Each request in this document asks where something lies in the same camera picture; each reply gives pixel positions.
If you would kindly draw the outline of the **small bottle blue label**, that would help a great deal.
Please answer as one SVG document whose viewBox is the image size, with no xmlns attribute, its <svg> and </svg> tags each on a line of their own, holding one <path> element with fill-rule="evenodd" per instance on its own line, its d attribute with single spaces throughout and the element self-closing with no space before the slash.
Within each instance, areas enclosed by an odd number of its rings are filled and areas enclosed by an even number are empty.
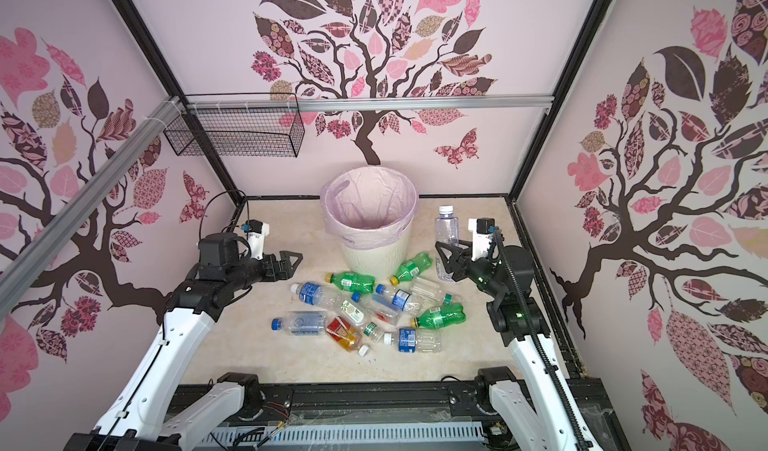
<svg viewBox="0 0 768 451">
<path fill-rule="evenodd" d="M 395 308 L 411 315 L 418 315 L 423 307 L 422 299 L 409 291 L 379 284 L 376 286 L 375 292 Z"/>
</svg>

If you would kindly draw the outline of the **clear bottle blue label white cap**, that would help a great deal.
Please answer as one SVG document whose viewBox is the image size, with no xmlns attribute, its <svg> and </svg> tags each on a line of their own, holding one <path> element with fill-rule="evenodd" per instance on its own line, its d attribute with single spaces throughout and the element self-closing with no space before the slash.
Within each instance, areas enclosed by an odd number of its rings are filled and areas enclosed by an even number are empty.
<svg viewBox="0 0 768 451">
<path fill-rule="evenodd" d="M 333 287 L 327 287 L 312 282 L 293 283 L 290 291 L 303 303 L 334 310 L 345 300 L 345 296 Z"/>
</svg>

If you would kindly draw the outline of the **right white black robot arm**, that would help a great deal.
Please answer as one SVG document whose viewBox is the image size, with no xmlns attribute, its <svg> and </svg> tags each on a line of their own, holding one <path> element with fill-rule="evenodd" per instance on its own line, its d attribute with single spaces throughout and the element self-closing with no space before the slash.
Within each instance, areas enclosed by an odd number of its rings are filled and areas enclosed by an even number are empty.
<svg viewBox="0 0 768 451">
<path fill-rule="evenodd" d="M 491 408 L 521 450 L 599 450 L 557 363 L 550 329 L 531 297 L 532 255 L 520 246 L 495 243 L 473 259 L 472 244 L 437 242 L 441 263 L 457 280 L 468 279 L 491 297 L 489 320 L 521 372 L 482 372 Z"/>
</svg>

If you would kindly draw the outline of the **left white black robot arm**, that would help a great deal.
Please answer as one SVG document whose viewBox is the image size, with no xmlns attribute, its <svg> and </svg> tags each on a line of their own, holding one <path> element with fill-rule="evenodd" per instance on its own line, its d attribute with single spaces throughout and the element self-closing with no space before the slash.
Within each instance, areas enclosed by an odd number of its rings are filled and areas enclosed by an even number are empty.
<svg viewBox="0 0 768 451">
<path fill-rule="evenodd" d="M 68 450 L 192 450 L 227 418 L 259 413 L 264 398 L 254 374 L 234 373 L 174 417 L 167 412 L 193 356 L 223 311 L 262 282 L 293 278 L 303 256 L 263 251 L 268 227 L 221 232 L 198 242 L 199 260 L 171 293 L 152 344 L 118 398 Z"/>
</svg>

